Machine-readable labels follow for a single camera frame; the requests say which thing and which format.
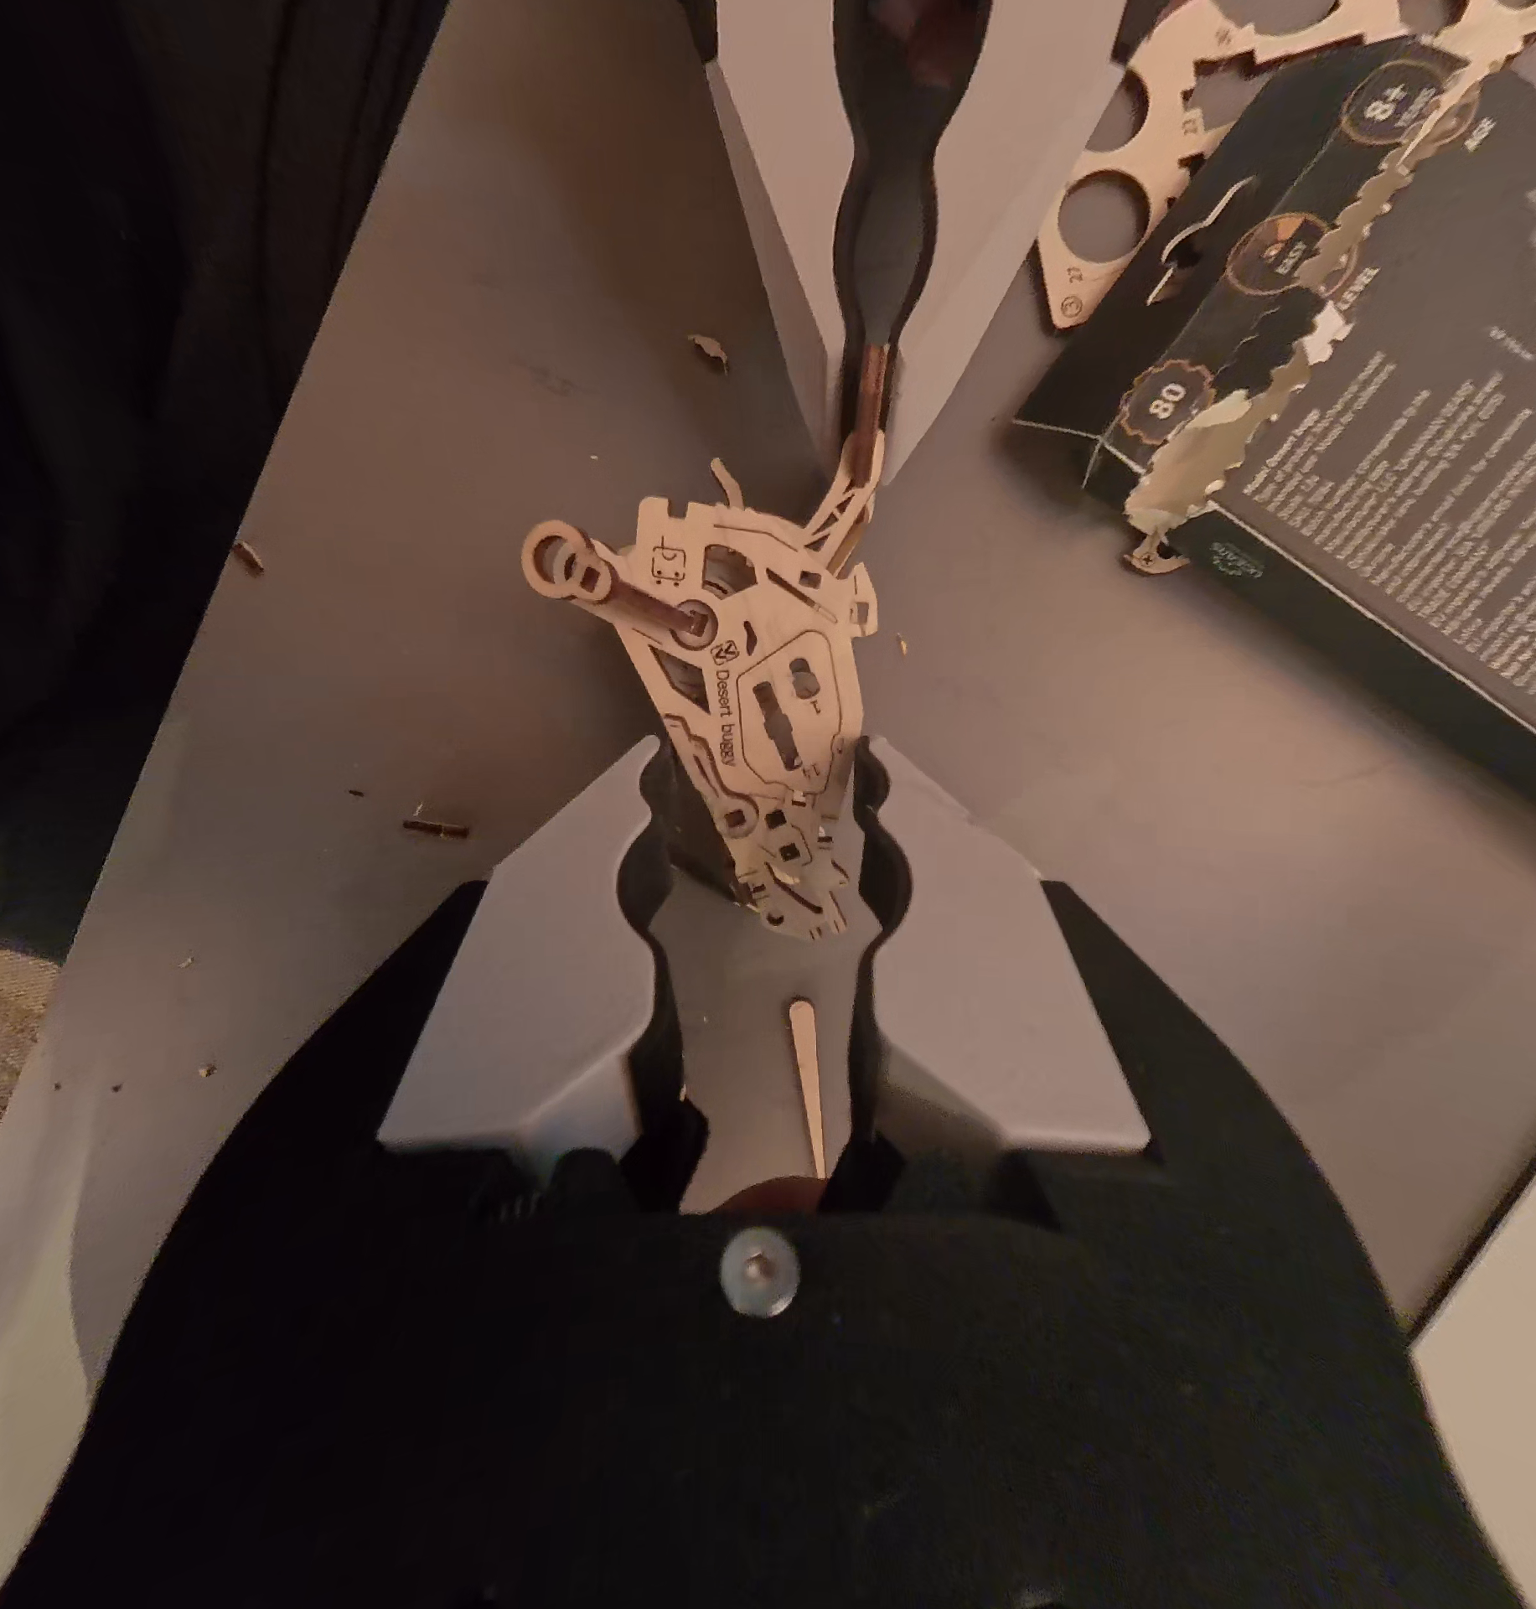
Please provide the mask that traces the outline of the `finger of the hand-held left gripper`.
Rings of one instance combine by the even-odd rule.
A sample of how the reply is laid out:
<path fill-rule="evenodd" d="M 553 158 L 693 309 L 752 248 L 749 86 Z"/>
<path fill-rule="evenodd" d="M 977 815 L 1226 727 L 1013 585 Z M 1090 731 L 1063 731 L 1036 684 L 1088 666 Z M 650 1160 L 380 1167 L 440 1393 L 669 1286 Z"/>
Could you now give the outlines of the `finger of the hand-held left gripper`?
<path fill-rule="evenodd" d="M 716 2 L 711 99 L 799 413 L 831 469 L 862 346 L 858 3 Z"/>
<path fill-rule="evenodd" d="M 883 478 L 926 436 L 987 332 L 1122 66 L 1122 2 L 962 3 L 919 12 L 908 68 L 925 111 L 919 253 L 890 336 Z"/>

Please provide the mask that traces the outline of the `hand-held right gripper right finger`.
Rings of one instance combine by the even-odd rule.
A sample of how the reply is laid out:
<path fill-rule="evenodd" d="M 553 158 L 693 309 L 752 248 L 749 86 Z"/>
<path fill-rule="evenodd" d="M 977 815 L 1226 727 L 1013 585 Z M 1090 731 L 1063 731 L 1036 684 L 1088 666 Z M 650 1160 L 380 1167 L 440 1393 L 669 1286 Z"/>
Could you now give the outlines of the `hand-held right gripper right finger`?
<path fill-rule="evenodd" d="M 883 738 L 853 772 L 851 1137 L 903 1155 L 1140 1155 L 1147 1124 L 1038 871 Z"/>

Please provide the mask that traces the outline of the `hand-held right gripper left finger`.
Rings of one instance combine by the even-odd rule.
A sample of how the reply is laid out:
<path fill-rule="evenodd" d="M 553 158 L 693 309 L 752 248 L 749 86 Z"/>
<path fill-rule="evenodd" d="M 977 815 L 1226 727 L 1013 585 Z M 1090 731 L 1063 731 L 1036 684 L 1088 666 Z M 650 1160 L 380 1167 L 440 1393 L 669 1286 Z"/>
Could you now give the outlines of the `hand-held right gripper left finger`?
<path fill-rule="evenodd" d="M 644 736 L 499 862 L 377 1128 L 398 1153 L 623 1155 L 682 1101 L 651 932 L 673 754 Z"/>

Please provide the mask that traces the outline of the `punched wooden parts sheet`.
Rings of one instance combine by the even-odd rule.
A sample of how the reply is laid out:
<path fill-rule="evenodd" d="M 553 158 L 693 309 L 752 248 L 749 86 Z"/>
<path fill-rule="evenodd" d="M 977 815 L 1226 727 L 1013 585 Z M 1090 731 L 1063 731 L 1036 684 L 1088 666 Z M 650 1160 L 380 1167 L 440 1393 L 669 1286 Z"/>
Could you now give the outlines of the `punched wooden parts sheet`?
<path fill-rule="evenodd" d="M 1259 88 L 1282 66 L 1322 50 L 1402 38 L 1501 66 L 1536 39 L 1536 3 L 1433 3 L 1429 16 L 1415 9 L 1399 2 L 1160 5 L 1122 45 L 1120 88 L 1133 127 L 1119 138 L 1090 136 L 1038 230 L 1041 294 L 1054 332 L 1088 321 L 1235 120 L 1235 111 L 1198 104 L 1199 82 L 1228 70 Z M 1119 190 L 1131 205 L 1137 230 L 1126 244 L 1081 244 L 1063 221 L 1081 192 L 1097 188 Z"/>

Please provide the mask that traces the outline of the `black model kit box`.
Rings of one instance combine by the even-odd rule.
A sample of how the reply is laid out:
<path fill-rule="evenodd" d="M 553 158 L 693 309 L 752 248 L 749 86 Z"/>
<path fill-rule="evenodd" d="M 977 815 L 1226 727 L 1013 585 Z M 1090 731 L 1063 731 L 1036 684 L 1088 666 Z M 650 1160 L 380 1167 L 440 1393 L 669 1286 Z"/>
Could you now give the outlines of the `black model kit box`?
<path fill-rule="evenodd" d="M 1284 68 L 1014 420 L 1135 535 L 1536 803 L 1536 86 Z"/>

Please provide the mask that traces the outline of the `pointed wooden stick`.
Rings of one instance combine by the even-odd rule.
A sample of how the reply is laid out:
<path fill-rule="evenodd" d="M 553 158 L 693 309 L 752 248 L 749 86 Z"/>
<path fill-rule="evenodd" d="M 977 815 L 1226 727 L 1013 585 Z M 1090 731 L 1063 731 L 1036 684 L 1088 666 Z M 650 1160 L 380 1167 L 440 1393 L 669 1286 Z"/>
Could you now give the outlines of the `pointed wooden stick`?
<path fill-rule="evenodd" d="M 786 1006 L 786 1023 L 795 1058 L 813 1176 L 824 1181 L 828 1178 L 828 1160 L 824 1149 L 824 1106 L 815 1006 L 801 995 L 793 997 Z"/>

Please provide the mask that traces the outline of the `white document stand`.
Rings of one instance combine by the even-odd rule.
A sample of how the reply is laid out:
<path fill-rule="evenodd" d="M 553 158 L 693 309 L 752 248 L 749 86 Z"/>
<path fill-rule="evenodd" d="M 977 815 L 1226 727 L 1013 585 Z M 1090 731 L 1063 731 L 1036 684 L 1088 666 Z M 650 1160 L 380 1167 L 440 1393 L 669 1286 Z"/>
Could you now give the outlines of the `white document stand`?
<path fill-rule="evenodd" d="M 1472 1517 L 1536 1607 L 1536 1151 L 1420 1311 L 1410 1352 Z"/>

